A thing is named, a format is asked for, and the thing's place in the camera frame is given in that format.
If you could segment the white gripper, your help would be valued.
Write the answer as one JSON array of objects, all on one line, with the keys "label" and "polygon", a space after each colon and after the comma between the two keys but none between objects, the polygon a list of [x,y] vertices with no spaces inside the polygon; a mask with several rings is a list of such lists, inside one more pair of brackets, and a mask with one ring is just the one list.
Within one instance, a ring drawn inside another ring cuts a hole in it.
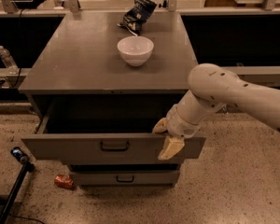
[{"label": "white gripper", "polygon": [[199,125],[184,121],[177,112],[177,105],[173,105],[166,117],[161,118],[152,130],[153,133],[164,133],[167,130],[170,134],[164,139],[158,159],[161,161],[170,160],[184,147],[183,138],[191,138],[199,131],[199,128]]}]

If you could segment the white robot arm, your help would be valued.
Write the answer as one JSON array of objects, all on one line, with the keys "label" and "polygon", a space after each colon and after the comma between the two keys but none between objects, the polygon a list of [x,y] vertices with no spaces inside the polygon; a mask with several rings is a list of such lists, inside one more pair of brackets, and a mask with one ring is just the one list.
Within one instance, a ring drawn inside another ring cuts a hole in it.
[{"label": "white robot arm", "polygon": [[191,69],[189,90],[154,126],[165,133],[161,161],[176,155],[200,129],[200,122],[224,105],[232,105],[280,132],[280,90],[249,83],[212,63]]}]

